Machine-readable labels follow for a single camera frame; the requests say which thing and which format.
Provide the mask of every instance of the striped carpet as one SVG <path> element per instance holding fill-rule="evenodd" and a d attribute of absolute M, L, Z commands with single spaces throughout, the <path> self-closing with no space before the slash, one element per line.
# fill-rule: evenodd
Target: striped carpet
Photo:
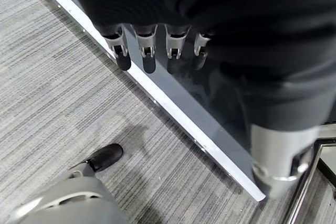
<path fill-rule="evenodd" d="M 112 142 L 98 174 L 130 223 L 278 223 L 292 192 L 263 206 L 231 181 L 51 0 L 0 0 L 0 223 Z M 332 223 L 317 171 L 297 223 Z"/>

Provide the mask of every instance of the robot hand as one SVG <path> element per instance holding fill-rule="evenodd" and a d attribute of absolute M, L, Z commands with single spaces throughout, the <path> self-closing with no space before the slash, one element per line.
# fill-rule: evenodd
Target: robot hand
<path fill-rule="evenodd" d="M 178 61 L 190 26 L 193 66 L 218 61 L 239 93 L 259 188 L 281 196 L 308 168 L 319 125 L 336 93 L 336 0 L 79 0 L 131 66 L 122 24 L 130 24 L 144 70 L 155 70 L 156 25 L 166 26 L 169 61 Z"/>

